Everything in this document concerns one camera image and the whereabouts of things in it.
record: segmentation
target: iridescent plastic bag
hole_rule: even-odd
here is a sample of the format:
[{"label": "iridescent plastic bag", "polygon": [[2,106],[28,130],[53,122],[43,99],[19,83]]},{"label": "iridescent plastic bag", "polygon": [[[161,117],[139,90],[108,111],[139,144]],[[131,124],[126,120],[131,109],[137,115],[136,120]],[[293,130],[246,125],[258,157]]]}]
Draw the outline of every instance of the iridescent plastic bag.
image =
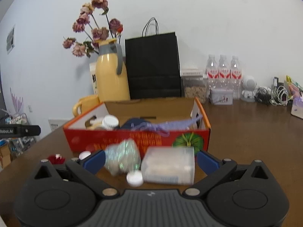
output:
[{"label": "iridescent plastic bag", "polygon": [[113,176],[138,170],[141,164],[139,149],[133,139],[120,144],[109,145],[105,149],[105,168]]}]

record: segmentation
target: gray ribbed plate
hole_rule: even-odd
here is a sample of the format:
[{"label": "gray ribbed plate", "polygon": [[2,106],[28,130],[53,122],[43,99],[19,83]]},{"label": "gray ribbed plate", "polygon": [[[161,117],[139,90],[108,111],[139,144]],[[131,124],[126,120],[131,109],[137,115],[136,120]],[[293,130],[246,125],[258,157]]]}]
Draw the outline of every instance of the gray ribbed plate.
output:
[{"label": "gray ribbed plate", "polygon": [[223,227],[198,200],[183,198],[175,189],[126,190],[100,203],[80,227]]}]

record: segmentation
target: bottle label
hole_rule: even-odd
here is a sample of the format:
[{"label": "bottle label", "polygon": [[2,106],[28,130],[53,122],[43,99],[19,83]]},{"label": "bottle label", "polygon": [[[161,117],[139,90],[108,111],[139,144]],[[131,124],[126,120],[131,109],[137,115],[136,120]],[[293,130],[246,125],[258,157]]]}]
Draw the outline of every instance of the bottle label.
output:
[{"label": "bottle label", "polygon": [[230,70],[229,69],[220,69],[220,78],[230,78]]},{"label": "bottle label", "polygon": [[219,71],[215,69],[209,69],[207,71],[208,78],[219,78]]},{"label": "bottle label", "polygon": [[231,78],[233,79],[241,79],[242,78],[242,72],[238,70],[233,70],[231,72]]}]

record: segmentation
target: blue gripper pad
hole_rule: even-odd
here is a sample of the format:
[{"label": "blue gripper pad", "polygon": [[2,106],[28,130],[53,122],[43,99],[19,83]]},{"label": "blue gripper pad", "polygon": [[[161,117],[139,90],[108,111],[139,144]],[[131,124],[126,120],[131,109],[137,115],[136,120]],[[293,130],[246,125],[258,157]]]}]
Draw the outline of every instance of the blue gripper pad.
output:
[{"label": "blue gripper pad", "polygon": [[212,158],[212,156],[205,151],[199,151],[197,153],[197,162],[202,171],[207,175],[220,168],[220,161]]},{"label": "blue gripper pad", "polygon": [[92,174],[96,174],[105,165],[105,152],[100,150],[91,154],[83,163],[83,168]]}]

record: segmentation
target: white robot figurine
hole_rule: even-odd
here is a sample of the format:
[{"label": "white robot figurine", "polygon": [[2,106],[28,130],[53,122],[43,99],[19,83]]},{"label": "white robot figurine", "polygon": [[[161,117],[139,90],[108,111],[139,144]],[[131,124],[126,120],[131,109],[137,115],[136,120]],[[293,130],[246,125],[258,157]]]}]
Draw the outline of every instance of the white robot figurine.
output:
[{"label": "white robot figurine", "polygon": [[245,76],[243,78],[242,87],[244,90],[241,92],[241,100],[246,102],[255,102],[255,93],[254,90],[257,86],[253,76]]}]

